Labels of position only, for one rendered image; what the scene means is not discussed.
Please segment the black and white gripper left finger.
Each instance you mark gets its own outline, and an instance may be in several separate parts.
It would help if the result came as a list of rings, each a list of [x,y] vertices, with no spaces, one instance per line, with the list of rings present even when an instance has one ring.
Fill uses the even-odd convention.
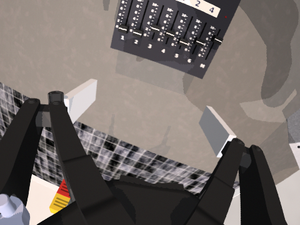
[[[29,225],[26,204],[43,127],[51,128],[67,190],[85,224],[135,225],[73,126],[96,100],[96,87],[97,80],[90,79],[65,95],[49,92],[48,104],[24,101],[0,141],[0,225]]]

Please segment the black lighting desk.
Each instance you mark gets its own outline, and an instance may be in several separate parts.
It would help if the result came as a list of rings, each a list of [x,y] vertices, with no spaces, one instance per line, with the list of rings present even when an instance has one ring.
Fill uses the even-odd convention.
[[[240,1],[121,0],[110,48],[203,79]]]

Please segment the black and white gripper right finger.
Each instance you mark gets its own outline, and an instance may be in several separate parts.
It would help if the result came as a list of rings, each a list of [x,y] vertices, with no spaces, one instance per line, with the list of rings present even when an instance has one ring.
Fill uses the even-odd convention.
[[[223,225],[238,171],[241,225],[288,225],[263,150],[246,147],[211,106],[205,107],[199,125],[220,160],[183,225]]]

